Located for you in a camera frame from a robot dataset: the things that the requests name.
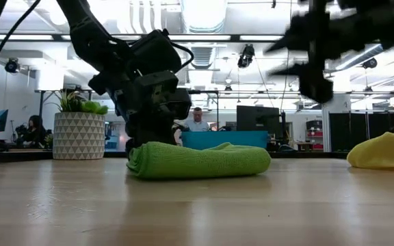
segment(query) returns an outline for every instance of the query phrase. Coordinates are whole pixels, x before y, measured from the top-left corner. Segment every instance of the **man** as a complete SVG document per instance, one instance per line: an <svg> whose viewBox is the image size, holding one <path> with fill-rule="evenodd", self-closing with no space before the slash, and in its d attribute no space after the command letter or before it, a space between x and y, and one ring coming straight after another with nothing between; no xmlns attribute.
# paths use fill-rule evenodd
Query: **man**
<svg viewBox="0 0 394 246"><path fill-rule="evenodd" d="M201 108L196 107L193 112L193 119L189 119L185 121L186 127L189 128L189 131L208 131L209 124L202 120L203 111Z"/></svg>

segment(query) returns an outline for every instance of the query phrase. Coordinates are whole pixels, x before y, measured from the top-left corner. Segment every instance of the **red object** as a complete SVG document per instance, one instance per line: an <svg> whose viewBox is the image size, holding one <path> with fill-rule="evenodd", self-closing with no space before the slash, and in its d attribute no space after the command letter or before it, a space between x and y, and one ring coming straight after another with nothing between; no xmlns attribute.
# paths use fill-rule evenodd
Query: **red object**
<svg viewBox="0 0 394 246"><path fill-rule="evenodd" d="M313 135L313 132L308 132L308 137L323 137L323 132L315 131L314 135Z"/></svg>
<svg viewBox="0 0 394 246"><path fill-rule="evenodd" d="M313 144L313 150L323 150L323 144Z"/></svg>

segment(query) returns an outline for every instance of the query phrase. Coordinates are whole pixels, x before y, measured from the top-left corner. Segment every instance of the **green towel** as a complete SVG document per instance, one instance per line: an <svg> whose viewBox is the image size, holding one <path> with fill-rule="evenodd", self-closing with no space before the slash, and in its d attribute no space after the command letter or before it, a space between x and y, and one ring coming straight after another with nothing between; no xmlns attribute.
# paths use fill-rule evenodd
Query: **green towel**
<svg viewBox="0 0 394 246"><path fill-rule="evenodd" d="M133 149L127 167L138 178L216 178L264 172L270 166L267 150L230 143L207 150L193 150L149 142Z"/></svg>

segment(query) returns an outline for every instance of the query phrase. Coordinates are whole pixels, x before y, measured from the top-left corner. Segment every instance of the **black robotic arm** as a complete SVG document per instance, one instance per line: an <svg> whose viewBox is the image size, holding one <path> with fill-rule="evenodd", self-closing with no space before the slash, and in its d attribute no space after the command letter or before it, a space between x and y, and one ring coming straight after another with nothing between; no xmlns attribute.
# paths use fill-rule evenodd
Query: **black robotic arm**
<svg viewBox="0 0 394 246"><path fill-rule="evenodd" d="M110 95L116 114L127 122L132 146L147 141L175 145L173 121L187 117L191 100L186 89L177 88L174 73L191 62L191 51L171 43L166 30L155 30L129 46L109 35L86 0L57 2L68 20L75 52L99 71L89 86ZM174 47L191 59L182 64Z"/></svg>

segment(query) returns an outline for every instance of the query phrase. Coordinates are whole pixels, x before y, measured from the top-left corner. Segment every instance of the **ductwork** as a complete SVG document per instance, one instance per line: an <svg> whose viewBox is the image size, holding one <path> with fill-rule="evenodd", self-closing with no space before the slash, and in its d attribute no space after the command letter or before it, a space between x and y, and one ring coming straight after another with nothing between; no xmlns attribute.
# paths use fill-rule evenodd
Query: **ductwork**
<svg viewBox="0 0 394 246"><path fill-rule="evenodd" d="M374 58L376 55L381 54L384 52L381 44L375 44L372 47L368 48L361 54L353 54L348 55L338 61L335 64L331 64L331 66L325 70L325 72L339 72L356 66L360 63L367 61L368 59Z"/></svg>
<svg viewBox="0 0 394 246"><path fill-rule="evenodd" d="M182 21L186 33L215 34L222 33L226 18L227 0L180 0ZM201 90L211 84L213 72L208 71L215 60L216 48L192 47L194 61L191 63L196 70L188 72L189 82L198 85ZM207 95L192 95L194 106L207 106Z"/></svg>
<svg viewBox="0 0 394 246"><path fill-rule="evenodd" d="M181 0L182 20L186 33L222 33L227 0ZM192 47L192 66L208 69L215 58L216 48Z"/></svg>

